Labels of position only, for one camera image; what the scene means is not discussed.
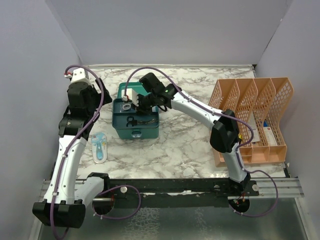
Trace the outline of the black handled scissors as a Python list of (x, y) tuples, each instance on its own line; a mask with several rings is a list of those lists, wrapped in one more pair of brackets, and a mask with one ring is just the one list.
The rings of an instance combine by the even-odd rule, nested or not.
[(130, 115), (126, 118), (126, 127), (129, 127), (129, 126), (134, 127), (137, 125), (149, 125), (157, 122), (158, 120), (156, 120), (155, 118), (151, 120), (137, 120), (133, 115)]

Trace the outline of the teal medicine box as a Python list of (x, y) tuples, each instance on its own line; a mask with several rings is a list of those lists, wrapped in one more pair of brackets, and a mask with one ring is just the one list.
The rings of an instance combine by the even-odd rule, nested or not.
[[(116, 99), (122, 99), (121, 92), (122, 90), (125, 89), (125, 85), (126, 84), (124, 82), (119, 84)], [(156, 128), (133, 128), (133, 129), (131, 128), (131, 129), (115, 129), (115, 130), (119, 138), (123, 140), (156, 139), (159, 136), (159, 126)]]

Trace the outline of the dark teal divided tray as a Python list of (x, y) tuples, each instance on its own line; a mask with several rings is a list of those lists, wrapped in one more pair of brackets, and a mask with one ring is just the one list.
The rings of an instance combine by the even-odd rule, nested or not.
[(121, 98), (116, 98), (112, 103), (112, 126), (116, 130), (128, 130), (133, 128), (157, 128), (159, 126), (159, 111), (155, 106), (151, 110), (151, 114), (137, 114), (136, 110), (124, 109), (124, 103)]

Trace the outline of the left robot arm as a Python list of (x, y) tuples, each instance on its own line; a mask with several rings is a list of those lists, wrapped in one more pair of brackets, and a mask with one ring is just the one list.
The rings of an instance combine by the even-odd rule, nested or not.
[(105, 173), (91, 173), (89, 182), (75, 190), (80, 158), (100, 116), (99, 107), (113, 101), (101, 78), (95, 83), (98, 87), (86, 81), (68, 87), (69, 104), (58, 124), (59, 148), (51, 182), (43, 200), (32, 207), (45, 226), (80, 228), (94, 196), (103, 198), (110, 193)]

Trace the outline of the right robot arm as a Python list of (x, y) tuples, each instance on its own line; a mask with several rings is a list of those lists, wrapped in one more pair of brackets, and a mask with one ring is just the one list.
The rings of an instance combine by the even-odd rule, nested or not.
[(210, 107), (191, 97), (175, 83), (165, 86), (152, 72), (143, 76), (139, 82), (148, 94), (138, 95), (137, 112), (148, 114), (154, 106), (164, 106), (205, 125), (210, 130), (211, 147), (222, 154), (228, 168), (230, 191), (236, 196), (246, 192), (251, 177), (244, 169), (240, 156), (241, 139), (235, 113), (230, 109), (222, 111)]

